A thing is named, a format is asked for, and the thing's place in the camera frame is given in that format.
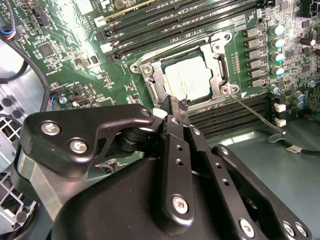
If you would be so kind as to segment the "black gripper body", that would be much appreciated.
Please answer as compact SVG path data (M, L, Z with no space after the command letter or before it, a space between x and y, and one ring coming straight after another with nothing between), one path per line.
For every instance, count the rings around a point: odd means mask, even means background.
M139 160L71 198L51 230L53 240L169 240L154 221L160 162ZM178 240L233 240L212 182L193 175L195 219Z

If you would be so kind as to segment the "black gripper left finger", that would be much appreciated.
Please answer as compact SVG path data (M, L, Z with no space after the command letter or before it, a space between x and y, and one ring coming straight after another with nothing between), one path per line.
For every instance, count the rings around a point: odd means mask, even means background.
M140 160L158 160L158 227L191 227L196 213L186 127L168 96L140 104L39 112L24 122L18 172L50 214L90 186Z

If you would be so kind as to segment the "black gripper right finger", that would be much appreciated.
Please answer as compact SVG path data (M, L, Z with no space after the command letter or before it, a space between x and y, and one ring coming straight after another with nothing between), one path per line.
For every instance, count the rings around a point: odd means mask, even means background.
M218 205L210 204L223 240L311 240L307 226L226 146L211 149L189 124L187 103L174 100L191 152L209 177Z

